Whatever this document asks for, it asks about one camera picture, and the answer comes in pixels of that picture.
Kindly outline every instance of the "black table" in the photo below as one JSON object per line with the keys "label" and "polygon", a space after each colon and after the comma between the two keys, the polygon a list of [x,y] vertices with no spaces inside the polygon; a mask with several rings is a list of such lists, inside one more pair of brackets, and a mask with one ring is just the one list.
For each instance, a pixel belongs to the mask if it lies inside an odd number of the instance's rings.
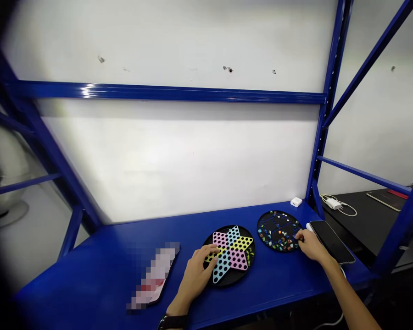
{"label": "black table", "polygon": [[[325,203],[323,203],[323,208],[326,220],[338,236],[364,264],[370,266],[384,244],[399,212],[367,196],[368,192],[370,190],[335,195],[340,201],[355,208],[358,212],[355,217],[349,217],[338,210],[332,210]],[[349,207],[344,207],[343,212],[353,214]],[[410,242],[409,249],[404,252],[396,265],[394,272],[411,267],[413,267],[413,240]]]}

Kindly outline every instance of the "blue shelf surface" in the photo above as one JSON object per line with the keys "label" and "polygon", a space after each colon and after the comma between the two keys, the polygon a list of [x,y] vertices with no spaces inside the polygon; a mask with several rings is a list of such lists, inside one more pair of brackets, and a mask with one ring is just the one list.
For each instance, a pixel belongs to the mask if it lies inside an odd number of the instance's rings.
{"label": "blue shelf surface", "polygon": [[[104,226],[26,285],[16,301],[34,329],[156,329],[194,250],[226,225],[251,232],[256,245],[253,265],[233,286],[207,286],[191,306],[190,329],[331,291],[323,269],[301,251],[278,253],[263,246],[257,237],[257,221],[271,210],[288,212],[303,227],[321,220],[305,202],[298,208],[283,202]],[[180,242],[181,249],[160,302],[138,315],[126,315],[132,292],[155,249],[163,248],[165,242]],[[359,260],[344,269],[357,290],[375,278]]]}

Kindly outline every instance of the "blue metal beam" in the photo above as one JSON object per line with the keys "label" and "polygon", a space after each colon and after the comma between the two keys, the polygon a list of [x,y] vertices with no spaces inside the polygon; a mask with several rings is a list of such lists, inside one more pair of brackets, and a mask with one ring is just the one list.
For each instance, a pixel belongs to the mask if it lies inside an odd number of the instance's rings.
{"label": "blue metal beam", "polygon": [[384,186],[384,187],[393,189],[393,190],[395,190],[395,191],[397,191],[397,192],[399,192],[399,193],[403,193],[403,194],[405,194],[405,195],[410,195],[410,193],[411,193],[411,191],[412,191],[411,188],[409,188],[409,187],[406,187],[406,186],[397,184],[397,183],[392,182],[392,181],[387,180],[387,179],[383,179],[383,178],[381,178],[381,177],[379,177],[379,176],[376,176],[376,175],[373,175],[373,174],[364,172],[364,171],[362,171],[362,170],[358,170],[358,169],[356,169],[356,168],[354,168],[354,167],[345,165],[345,164],[343,164],[343,163],[339,163],[339,162],[337,162],[337,161],[335,161],[335,160],[331,160],[331,159],[325,158],[325,157],[323,157],[323,156],[318,156],[317,158],[318,158],[319,160],[325,162],[325,163],[328,163],[328,164],[331,164],[331,165],[333,165],[333,166],[335,166],[335,167],[341,168],[342,170],[345,170],[345,171],[347,171],[347,172],[350,172],[350,173],[352,173],[352,174],[355,174],[355,175],[357,175],[357,176],[360,176],[360,177],[362,177],[362,178],[364,178],[364,179],[367,179],[367,180],[370,180],[370,181],[372,181],[372,182],[378,183],[378,184],[380,184],[380,185],[382,185],[382,186]]}
{"label": "blue metal beam", "polygon": [[372,271],[378,275],[389,274],[413,238],[413,190],[405,202],[398,218],[393,224],[378,256],[372,265]]}
{"label": "blue metal beam", "polygon": [[275,92],[247,89],[218,89],[115,85],[78,82],[5,82],[8,92],[15,97],[83,98],[83,99],[150,99],[167,101],[255,102],[324,104],[326,94]]}
{"label": "blue metal beam", "polygon": [[30,138],[34,137],[33,131],[31,131],[29,128],[27,128],[23,124],[20,124],[16,120],[10,118],[9,116],[2,114],[1,112],[0,112],[0,125],[6,128],[12,129],[16,132],[19,132],[21,135],[24,135],[26,137],[30,137]]}
{"label": "blue metal beam", "polygon": [[4,193],[8,193],[14,190],[18,190],[18,189],[22,189],[22,188],[26,188],[29,186],[33,186],[42,182],[46,182],[46,181],[50,181],[50,180],[54,180],[54,179],[58,179],[59,177],[61,177],[61,175],[59,174],[49,174],[46,176],[41,176],[35,179],[31,179],[31,180],[27,180],[27,181],[23,181],[23,182],[19,182],[19,183],[14,183],[8,186],[4,186],[4,187],[0,187],[0,195],[4,194]]}
{"label": "blue metal beam", "polygon": [[70,217],[69,226],[67,226],[66,235],[64,236],[63,245],[61,246],[58,260],[73,250],[75,241],[77,240],[79,225],[83,220],[83,207],[75,206],[72,210],[72,216]]}
{"label": "blue metal beam", "polygon": [[35,148],[37,156],[41,156],[40,160],[44,166],[47,166],[48,170],[54,167],[55,171],[61,174],[62,180],[56,180],[55,183],[71,207],[77,204],[83,206],[88,215],[84,218],[83,225],[89,233],[95,232],[102,226],[99,215],[41,119],[38,110],[31,100],[10,95],[11,93],[6,89],[5,81],[18,82],[18,79],[0,52],[0,103],[5,103],[6,111],[10,115],[12,114],[15,119],[34,130],[37,135],[37,143],[31,143],[30,139],[26,141],[31,148]]}
{"label": "blue metal beam", "polygon": [[338,81],[338,75],[341,66],[341,59],[344,51],[344,45],[346,43],[347,31],[349,28],[350,15],[352,14],[353,1],[351,0],[338,0],[338,6],[336,9],[334,32],[332,35],[332,43],[329,52],[329,61],[326,70],[326,79],[324,81],[324,93],[328,95],[326,104],[320,107],[318,116],[317,132],[315,134],[315,141],[313,145],[313,153],[311,158],[311,167],[309,169],[309,177],[307,180],[306,189],[306,202],[314,207],[312,195],[312,180],[318,181],[320,172],[320,164],[317,162],[317,155],[322,155],[324,146],[326,144],[326,138],[328,131],[323,128],[324,119],[329,115],[332,109],[336,82]]}
{"label": "blue metal beam", "polygon": [[370,52],[367,59],[364,61],[361,68],[358,70],[352,82],[349,84],[346,91],[341,96],[340,100],[334,107],[333,111],[327,117],[326,122],[324,123],[324,127],[329,127],[329,125],[333,122],[337,114],[341,111],[341,108],[346,104],[347,100],[353,94],[355,89],[358,87],[359,83],[363,80],[367,72],[370,70],[372,65],[376,62],[378,57],[381,55],[383,50],[389,44],[390,40],[396,34],[398,29],[404,23],[404,21],[406,20],[408,15],[412,12],[412,10],[413,10],[413,0],[405,0],[402,6],[399,8],[396,15],[393,17],[387,29],[385,29],[384,33],[382,34],[381,38],[378,40],[375,47]]}
{"label": "blue metal beam", "polygon": [[324,212],[323,212],[323,205],[321,204],[320,193],[318,191],[317,180],[312,179],[312,194],[313,199],[315,201],[315,205],[317,206],[317,212],[321,219],[324,220]]}

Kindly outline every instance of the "white charger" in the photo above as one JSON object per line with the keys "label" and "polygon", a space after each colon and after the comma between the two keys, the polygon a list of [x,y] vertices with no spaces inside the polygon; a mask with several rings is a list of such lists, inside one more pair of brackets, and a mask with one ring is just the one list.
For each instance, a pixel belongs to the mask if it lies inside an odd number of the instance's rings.
{"label": "white charger", "polygon": [[298,197],[294,197],[294,199],[290,202],[290,204],[295,207],[299,207],[301,203],[303,203],[303,200]]}
{"label": "white charger", "polygon": [[341,203],[338,202],[336,199],[328,198],[324,201],[331,209],[340,209]]}

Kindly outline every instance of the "watch strap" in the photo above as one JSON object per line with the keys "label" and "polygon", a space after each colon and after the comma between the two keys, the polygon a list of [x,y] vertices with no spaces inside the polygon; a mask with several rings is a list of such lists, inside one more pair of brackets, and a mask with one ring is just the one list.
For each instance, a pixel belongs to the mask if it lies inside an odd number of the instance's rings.
{"label": "watch strap", "polygon": [[166,329],[185,329],[188,323],[188,315],[168,316],[164,315],[159,323],[157,330]]}

